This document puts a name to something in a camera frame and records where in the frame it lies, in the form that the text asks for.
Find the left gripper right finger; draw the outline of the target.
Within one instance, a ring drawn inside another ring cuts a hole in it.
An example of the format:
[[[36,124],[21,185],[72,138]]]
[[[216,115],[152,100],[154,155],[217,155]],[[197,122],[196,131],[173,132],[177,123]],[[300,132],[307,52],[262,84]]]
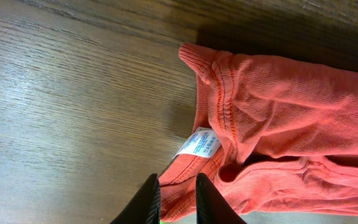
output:
[[[197,224],[246,224],[204,173],[196,177]]]

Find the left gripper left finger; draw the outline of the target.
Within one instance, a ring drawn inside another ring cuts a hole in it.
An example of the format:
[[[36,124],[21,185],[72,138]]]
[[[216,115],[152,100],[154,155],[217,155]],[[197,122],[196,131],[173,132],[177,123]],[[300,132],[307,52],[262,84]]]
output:
[[[160,183],[158,175],[151,174],[110,224],[160,224],[160,214]]]

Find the orange soccer t-shirt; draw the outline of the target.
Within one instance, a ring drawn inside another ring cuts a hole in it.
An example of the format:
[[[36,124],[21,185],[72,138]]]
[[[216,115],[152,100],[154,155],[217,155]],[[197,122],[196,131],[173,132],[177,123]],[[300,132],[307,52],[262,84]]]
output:
[[[221,147],[179,155],[162,174],[163,221],[195,212],[200,172],[240,214],[358,216],[358,73],[193,44],[179,56],[196,74],[194,126]]]

